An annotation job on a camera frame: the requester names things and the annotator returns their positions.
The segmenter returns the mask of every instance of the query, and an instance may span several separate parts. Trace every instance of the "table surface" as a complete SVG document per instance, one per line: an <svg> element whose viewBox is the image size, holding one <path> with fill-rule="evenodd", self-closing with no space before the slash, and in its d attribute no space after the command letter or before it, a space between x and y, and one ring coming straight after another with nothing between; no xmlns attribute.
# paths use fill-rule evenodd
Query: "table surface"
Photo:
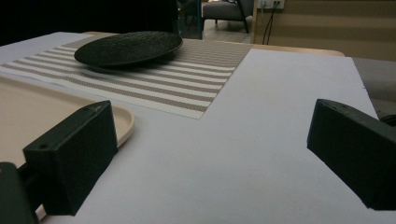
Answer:
<svg viewBox="0 0 396 224"><path fill-rule="evenodd" d="M95 32L89 31L85 32L87 35L100 35L100 34L112 34L112 33L103 33L103 32ZM321 54L321 55L332 55L332 56L345 56L344 53L331 50L331 49L305 49L305 48L295 48L295 47L283 47L283 46L273 46L273 45L253 45L254 49L268 49L268 50L276 50L276 51L287 51L287 52L300 52L300 53L311 53L311 54Z"/></svg>
<svg viewBox="0 0 396 224"><path fill-rule="evenodd" d="M86 36L4 46L0 63ZM376 118L350 58L265 49L249 52L200 119L112 101L134 112L133 135L75 217L43 223L394 223L306 148L318 98Z"/></svg>

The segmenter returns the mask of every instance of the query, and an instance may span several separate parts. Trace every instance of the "black plastic bracket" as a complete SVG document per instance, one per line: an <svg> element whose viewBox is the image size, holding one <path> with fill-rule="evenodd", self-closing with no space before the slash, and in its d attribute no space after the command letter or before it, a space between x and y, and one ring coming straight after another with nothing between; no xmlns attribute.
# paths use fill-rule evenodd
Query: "black plastic bracket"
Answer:
<svg viewBox="0 0 396 224"><path fill-rule="evenodd" d="M10 216L0 222L34 223L3 220L15 214L27 220L40 204L48 215L74 216L117 152L110 101L82 107L23 149L26 163L18 172L12 163L0 163L0 204L20 206L9 207ZM21 217L26 207L29 212Z"/></svg>
<svg viewBox="0 0 396 224"><path fill-rule="evenodd" d="M374 210L396 209L396 129L361 111L318 99L307 147Z"/></svg>

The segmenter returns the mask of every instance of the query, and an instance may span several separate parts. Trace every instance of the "gray and white stripe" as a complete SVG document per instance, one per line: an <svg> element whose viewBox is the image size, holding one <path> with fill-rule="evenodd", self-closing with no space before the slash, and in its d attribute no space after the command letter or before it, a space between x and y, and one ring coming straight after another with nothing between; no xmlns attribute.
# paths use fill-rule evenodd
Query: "gray and white stripe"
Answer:
<svg viewBox="0 0 396 224"><path fill-rule="evenodd" d="M90 68L75 60L79 47L101 37L105 35L2 64L0 71L199 119L251 49L251 45L184 39L173 54L122 70Z"/></svg>

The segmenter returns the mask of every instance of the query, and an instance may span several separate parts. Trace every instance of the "dark round plate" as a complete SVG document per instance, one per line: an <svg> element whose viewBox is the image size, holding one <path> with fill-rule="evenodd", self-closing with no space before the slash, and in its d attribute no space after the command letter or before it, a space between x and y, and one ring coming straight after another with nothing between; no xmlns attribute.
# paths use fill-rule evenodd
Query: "dark round plate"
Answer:
<svg viewBox="0 0 396 224"><path fill-rule="evenodd" d="M75 52L75 59L92 66L108 67L142 63L170 53L183 44L173 33L132 32L94 40Z"/></svg>

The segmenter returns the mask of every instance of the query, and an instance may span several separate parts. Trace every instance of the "armchair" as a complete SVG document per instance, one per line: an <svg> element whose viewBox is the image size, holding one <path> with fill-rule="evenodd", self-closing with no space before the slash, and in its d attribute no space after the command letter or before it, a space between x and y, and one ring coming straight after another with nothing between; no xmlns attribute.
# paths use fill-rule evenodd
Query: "armchair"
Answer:
<svg viewBox="0 0 396 224"><path fill-rule="evenodd" d="M247 34L249 33L247 17L253 16L254 0L235 0L209 2L202 8L202 28L204 30L205 20L242 21L245 24Z"/></svg>

